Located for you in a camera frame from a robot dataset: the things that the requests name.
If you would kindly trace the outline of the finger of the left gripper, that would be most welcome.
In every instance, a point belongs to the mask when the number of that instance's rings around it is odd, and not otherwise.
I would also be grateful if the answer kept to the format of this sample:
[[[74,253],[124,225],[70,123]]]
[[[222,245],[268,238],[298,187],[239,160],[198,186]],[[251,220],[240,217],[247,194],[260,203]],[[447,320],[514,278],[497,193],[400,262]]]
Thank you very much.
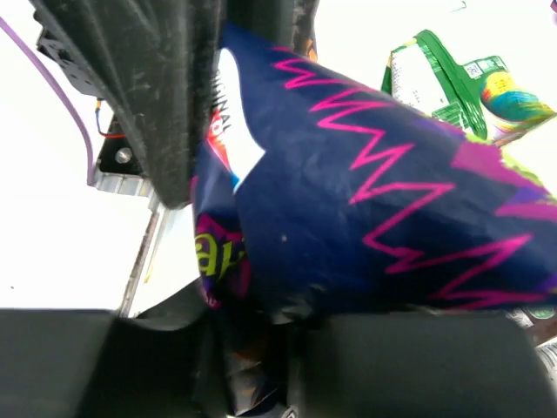
[[[195,150],[211,109],[223,1],[36,1],[108,102],[159,199],[190,200]]]

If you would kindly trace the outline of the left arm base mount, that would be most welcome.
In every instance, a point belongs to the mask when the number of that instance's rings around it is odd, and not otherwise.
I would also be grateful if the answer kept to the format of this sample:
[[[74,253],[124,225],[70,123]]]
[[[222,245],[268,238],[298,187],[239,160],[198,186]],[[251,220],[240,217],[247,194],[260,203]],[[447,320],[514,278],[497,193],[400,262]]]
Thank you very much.
[[[115,116],[106,130],[101,128],[100,114],[103,99],[98,98],[95,106],[97,133],[104,140],[95,163],[95,187],[101,192],[133,196],[158,203],[158,197],[140,165],[130,142]]]

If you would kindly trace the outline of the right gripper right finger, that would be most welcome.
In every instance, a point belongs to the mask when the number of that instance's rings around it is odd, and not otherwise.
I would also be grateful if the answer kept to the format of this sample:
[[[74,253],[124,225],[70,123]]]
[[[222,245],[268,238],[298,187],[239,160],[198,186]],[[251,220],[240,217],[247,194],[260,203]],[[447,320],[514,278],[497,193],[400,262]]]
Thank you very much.
[[[352,314],[291,331],[303,417],[553,417],[526,333],[496,313]]]

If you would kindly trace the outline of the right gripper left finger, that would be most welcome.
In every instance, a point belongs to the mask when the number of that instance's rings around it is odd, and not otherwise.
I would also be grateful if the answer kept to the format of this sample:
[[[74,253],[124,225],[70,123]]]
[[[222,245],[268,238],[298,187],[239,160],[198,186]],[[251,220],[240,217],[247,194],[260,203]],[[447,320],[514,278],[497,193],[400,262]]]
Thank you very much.
[[[195,284],[127,319],[1,312],[3,418],[223,417],[219,351]]]

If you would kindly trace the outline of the large blue purple snack bag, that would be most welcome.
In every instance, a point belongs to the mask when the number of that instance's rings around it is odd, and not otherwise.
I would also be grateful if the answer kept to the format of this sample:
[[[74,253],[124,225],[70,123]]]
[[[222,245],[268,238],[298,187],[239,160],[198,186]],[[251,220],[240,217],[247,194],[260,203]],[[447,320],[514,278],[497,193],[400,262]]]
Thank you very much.
[[[556,207],[497,147],[234,25],[191,194],[234,415],[288,412],[273,324],[556,301]]]

